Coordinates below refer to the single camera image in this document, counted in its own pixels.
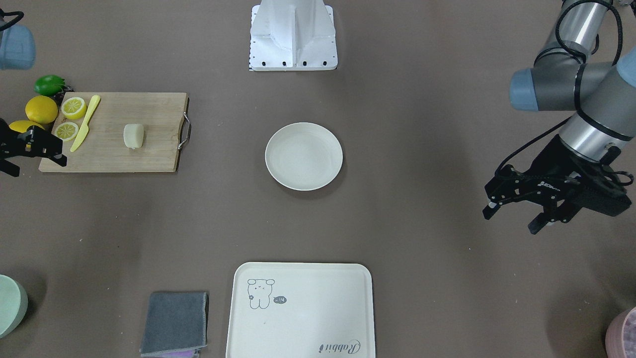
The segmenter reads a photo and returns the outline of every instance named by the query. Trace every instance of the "folded cloth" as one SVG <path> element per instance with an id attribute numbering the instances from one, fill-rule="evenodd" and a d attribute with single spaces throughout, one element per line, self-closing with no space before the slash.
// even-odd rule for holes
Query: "folded cloth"
<path id="1" fill-rule="evenodd" d="M 154 292 L 148 301 L 142 357 L 198 357 L 205 347 L 206 292 Z"/>

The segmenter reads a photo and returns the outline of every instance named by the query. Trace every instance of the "halved lemon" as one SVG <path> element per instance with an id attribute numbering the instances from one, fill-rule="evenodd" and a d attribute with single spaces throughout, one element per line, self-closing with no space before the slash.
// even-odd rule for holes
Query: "halved lemon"
<path id="1" fill-rule="evenodd" d="M 62 114 L 71 120 L 80 119 L 86 114 L 86 103 L 81 97 L 71 97 L 62 103 Z"/>
<path id="2" fill-rule="evenodd" d="M 63 141 L 69 141 L 78 134 L 79 127 L 73 122 L 64 122 L 55 128 L 53 133 Z"/>

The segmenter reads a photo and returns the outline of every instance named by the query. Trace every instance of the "lemon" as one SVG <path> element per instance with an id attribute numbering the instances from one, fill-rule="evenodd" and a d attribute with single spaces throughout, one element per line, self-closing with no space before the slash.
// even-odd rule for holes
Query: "lemon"
<path id="1" fill-rule="evenodd" d="M 64 122 L 55 128 L 53 134 L 63 141 L 69 141 L 77 135 L 79 127 L 73 122 Z"/>
<path id="2" fill-rule="evenodd" d="M 57 104 L 55 101 L 45 96 L 35 96 L 27 102 L 24 108 L 27 117 L 33 122 L 48 124 L 57 117 Z"/>
<path id="3" fill-rule="evenodd" d="M 62 114 L 71 120 L 80 119 L 86 114 L 86 103 L 81 97 L 72 97 L 62 103 Z"/>
<path id="4" fill-rule="evenodd" d="M 16 132 L 24 133 L 32 125 L 36 125 L 36 126 L 42 128 L 42 129 L 44 129 L 44 127 L 42 127 L 42 125 L 40 123 L 35 123 L 35 122 L 31 121 L 31 120 L 16 120 L 15 122 L 13 122 L 13 123 L 11 123 L 9 125 L 9 128 L 13 129 Z"/>

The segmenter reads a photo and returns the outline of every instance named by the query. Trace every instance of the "tray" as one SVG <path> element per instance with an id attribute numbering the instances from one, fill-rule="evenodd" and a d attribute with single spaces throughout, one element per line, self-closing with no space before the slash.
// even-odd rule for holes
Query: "tray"
<path id="1" fill-rule="evenodd" d="M 247 262 L 234 275 L 227 358 L 375 358 L 360 264 Z"/>

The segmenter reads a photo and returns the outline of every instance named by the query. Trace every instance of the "yellow knife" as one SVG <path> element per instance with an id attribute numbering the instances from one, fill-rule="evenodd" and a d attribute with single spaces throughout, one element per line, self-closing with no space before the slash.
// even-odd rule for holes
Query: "yellow knife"
<path id="1" fill-rule="evenodd" d="M 90 98 L 88 108 L 86 109 L 86 115 L 84 116 L 84 121 L 81 123 L 81 126 L 79 127 L 78 136 L 77 138 L 75 138 L 73 145 L 71 145 L 72 152 L 75 152 L 80 147 L 82 142 L 84 142 L 84 139 L 86 138 L 86 135 L 88 134 L 88 121 L 90 120 L 90 117 L 93 116 L 93 112 L 97 108 L 97 105 L 99 104 L 99 101 L 101 99 L 102 98 L 98 95 L 94 95 L 93 97 Z"/>

